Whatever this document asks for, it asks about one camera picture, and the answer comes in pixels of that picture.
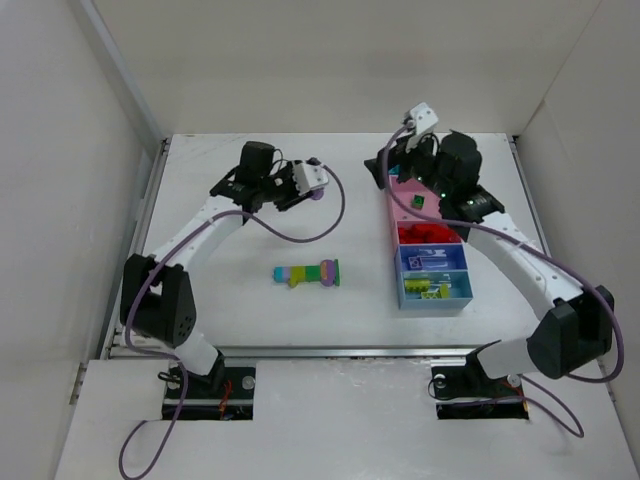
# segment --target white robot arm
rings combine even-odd
[[[540,320],[526,337],[497,340],[473,351],[465,366],[432,368],[433,378],[438,380],[436,395],[492,396],[491,386],[509,375],[539,371],[560,378],[609,351],[612,324],[598,299],[527,251],[535,250],[533,243],[505,213],[504,206],[478,184],[482,156],[476,142],[455,131],[440,141],[431,133],[434,122],[437,117],[427,104],[410,110],[403,122],[408,133],[400,136],[399,132],[395,146],[383,148],[376,159],[365,161],[365,166],[379,188],[386,187],[388,170],[397,167],[399,183],[413,178],[440,196],[442,218],[453,221],[460,237],[509,278]],[[508,234],[519,243],[470,229],[471,223]],[[596,290],[613,308],[611,294],[602,286]]]
[[[248,142],[240,164],[211,189],[211,196],[195,216],[167,243],[143,257],[132,255],[125,264],[120,320],[123,324],[149,272],[169,257],[156,284],[145,293],[131,327],[173,349],[190,376],[212,391],[219,388],[224,360],[220,352],[196,328],[196,308],[189,272],[202,265],[213,251],[246,223],[243,212],[253,214],[272,202],[280,211],[305,199],[318,200],[329,183],[327,172],[316,159],[280,161],[275,166],[271,145]],[[181,242],[202,231],[184,248],[171,255]]]

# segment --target yellow object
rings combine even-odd
[[[421,292],[420,297],[423,300],[432,300],[434,298],[450,298],[451,292],[449,291],[449,285],[443,283],[440,286],[433,286],[427,289],[426,292]]]
[[[404,289],[409,293],[419,293],[429,290],[431,280],[428,278],[410,278],[404,281]]]
[[[449,285],[443,283],[440,285],[440,298],[449,298],[451,297],[451,292],[449,291]]]
[[[304,282],[306,278],[306,269],[305,267],[291,267],[291,276],[289,277],[289,286],[291,288],[298,285],[300,282]]]

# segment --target small green object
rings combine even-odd
[[[451,293],[449,292],[449,285],[443,283],[440,285],[440,298],[450,298]]]
[[[404,281],[404,289],[409,293],[426,292],[431,286],[431,280],[425,279],[407,279]]]
[[[420,296],[423,299],[441,298],[440,297],[440,287],[438,287],[438,286],[429,287],[429,289],[426,292],[422,292]]]
[[[424,197],[421,195],[414,195],[413,200],[411,200],[411,206],[416,210],[422,210],[422,207],[424,207]]]
[[[334,264],[336,266],[336,277],[333,279],[333,284],[336,287],[340,286],[340,263],[338,263],[338,259],[334,260]]]

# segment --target white enclosure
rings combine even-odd
[[[635,0],[0,0],[3,476],[55,472],[162,135],[388,133],[420,101],[521,135],[551,253],[616,297],[637,463],[638,24]]]
[[[520,133],[597,0],[97,0],[165,133]]]

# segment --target red wire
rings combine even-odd
[[[227,383],[224,384],[224,397],[222,397],[222,400],[220,400],[220,403],[218,404],[218,409],[220,410],[220,420],[224,419],[224,412],[227,409],[227,402],[229,401],[232,390],[233,384],[231,383],[231,380],[227,380]]]
[[[507,387],[510,390],[514,390],[518,395],[520,396],[524,396],[524,393],[522,391],[521,388],[518,387],[514,387],[513,385],[511,385],[509,382],[507,382],[506,380],[502,382],[502,384]]]

